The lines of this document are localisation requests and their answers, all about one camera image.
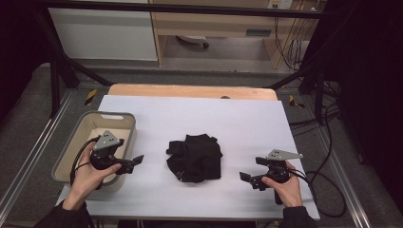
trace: metal bracket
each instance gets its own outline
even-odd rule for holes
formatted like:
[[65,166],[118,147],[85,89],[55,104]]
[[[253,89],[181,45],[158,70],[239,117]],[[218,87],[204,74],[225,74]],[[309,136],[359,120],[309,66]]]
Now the metal bracket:
[[302,154],[291,153],[278,149],[273,149],[273,151],[270,152],[269,155],[266,157],[267,160],[274,160],[274,161],[285,161],[285,160],[302,159],[302,158],[303,158]]

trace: crumpled black fabric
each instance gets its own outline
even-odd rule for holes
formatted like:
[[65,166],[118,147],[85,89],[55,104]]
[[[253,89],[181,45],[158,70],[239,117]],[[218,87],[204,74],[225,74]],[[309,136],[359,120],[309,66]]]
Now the crumpled black fabric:
[[202,182],[221,178],[221,149],[217,139],[207,134],[186,135],[184,142],[169,142],[166,161],[172,173],[182,182]]

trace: white table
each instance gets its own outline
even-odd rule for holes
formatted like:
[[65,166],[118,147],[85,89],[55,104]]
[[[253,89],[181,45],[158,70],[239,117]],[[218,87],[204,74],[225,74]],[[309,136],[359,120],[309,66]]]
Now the white table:
[[[136,118],[137,139],[132,157],[142,164],[117,192],[95,191],[86,201],[93,217],[114,219],[263,220],[282,218],[273,189],[253,190],[239,172],[261,175],[255,164],[274,148],[297,153],[281,102],[211,98],[110,96],[99,110],[129,112]],[[221,146],[221,179],[183,183],[166,165],[170,141],[206,133]],[[290,161],[303,171],[300,160]],[[304,181],[301,195],[308,213],[319,219]],[[60,198],[68,192],[65,187]]]

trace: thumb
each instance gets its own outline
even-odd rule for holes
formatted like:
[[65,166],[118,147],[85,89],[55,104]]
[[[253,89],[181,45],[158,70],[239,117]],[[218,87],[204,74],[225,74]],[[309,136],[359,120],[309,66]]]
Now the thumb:
[[122,167],[122,165],[120,163],[116,163],[110,167],[108,167],[107,169],[103,170],[103,176],[104,178],[106,178],[107,176],[116,173],[120,168]]
[[261,181],[267,184],[267,186],[274,188],[275,190],[278,188],[278,183],[270,178],[263,177],[261,178]]

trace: wrist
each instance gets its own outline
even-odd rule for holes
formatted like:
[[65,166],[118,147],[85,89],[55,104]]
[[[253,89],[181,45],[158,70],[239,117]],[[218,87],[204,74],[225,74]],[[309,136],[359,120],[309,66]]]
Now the wrist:
[[85,201],[86,198],[81,197],[80,195],[70,191],[65,201],[63,202],[62,207],[63,209],[68,211],[77,211],[83,206]]

